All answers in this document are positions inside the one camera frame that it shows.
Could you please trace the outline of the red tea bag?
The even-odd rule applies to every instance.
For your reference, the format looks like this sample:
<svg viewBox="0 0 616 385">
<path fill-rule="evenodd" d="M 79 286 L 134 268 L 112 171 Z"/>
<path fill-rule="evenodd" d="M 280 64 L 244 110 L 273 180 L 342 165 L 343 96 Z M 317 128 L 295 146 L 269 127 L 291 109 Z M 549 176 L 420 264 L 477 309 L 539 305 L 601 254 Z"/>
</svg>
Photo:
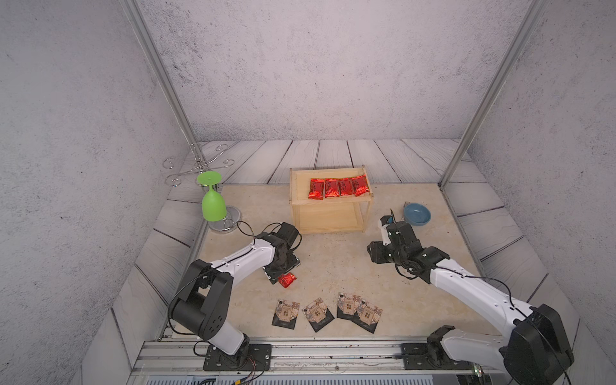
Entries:
<svg viewBox="0 0 616 385">
<path fill-rule="evenodd" d="M 278 278 L 278 282 L 283 288 L 288 288 L 297 277 L 292 273 L 283 274 Z"/>
<path fill-rule="evenodd" d="M 312 200 L 323 200 L 325 190 L 324 179 L 313 178 L 310 182 L 308 198 Z"/>
<path fill-rule="evenodd" d="M 340 197 L 340 184 L 339 179 L 327 178 L 325 179 L 324 197 Z"/>
<path fill-rule="evenodd" d="M 354 176 L 353 178 L 351 178 L 351 182 L 356 197 L 360 197 L 370 192 L 370 186 L 368 184 L 367 176 L 365 174 L 361 176 Z"/>
<path fill-rule="evenodd" d="M 339 194 L 341 197 L 355 195 L 355 187 L 352 178 L 341 178 L 338 180 Z"/>
</svg>

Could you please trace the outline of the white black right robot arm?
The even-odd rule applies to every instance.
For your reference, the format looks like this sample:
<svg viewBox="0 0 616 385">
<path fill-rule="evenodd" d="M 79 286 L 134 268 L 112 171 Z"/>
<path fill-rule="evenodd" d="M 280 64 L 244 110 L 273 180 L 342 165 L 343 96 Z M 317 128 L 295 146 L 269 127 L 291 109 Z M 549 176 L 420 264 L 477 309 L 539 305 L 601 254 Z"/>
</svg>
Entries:
<svg viewBox="0 0 616 385">
<path fill-rule="evenodd" d="M 471 275 L 444 251 L 424 248 L 405 221 L 379 220 L 382 239 L 367 246 L 373 263 L 395 266 L 402 277 L 421 279 L 456 297 L 498 331 L 497 335 L 442 326 L 428 336 L 421 359 L 436 369 L 458 364 L 490 367 L 519 384 L 553 384 L 574 363 L 561 316 L 548 305 L 531 306 L 491 279 Z"/>
</svg>

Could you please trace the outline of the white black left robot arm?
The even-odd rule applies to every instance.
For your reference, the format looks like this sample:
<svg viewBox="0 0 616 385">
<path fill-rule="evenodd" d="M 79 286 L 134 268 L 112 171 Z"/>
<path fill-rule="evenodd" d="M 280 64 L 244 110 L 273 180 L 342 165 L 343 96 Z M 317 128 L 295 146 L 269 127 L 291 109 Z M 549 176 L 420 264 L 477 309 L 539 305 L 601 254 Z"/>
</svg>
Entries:
<svg viewBox="0 0 616 385">
<path fill-rule="evenodd" d="M 168 323 L 176 322 L 188 335 L 208 343 L 203 355 L 206 372 L 270 368 L 272 346 L 251 343 L 227 321 L 231 295 L 234 287 L 258 270 L 274 285 L 299 266 L 295 250 L 302 236 L 292 224 L 282 222 L 251 238 L 249 245 L 223 259 L 192 262 L 168 305 Z"/>
</svg>

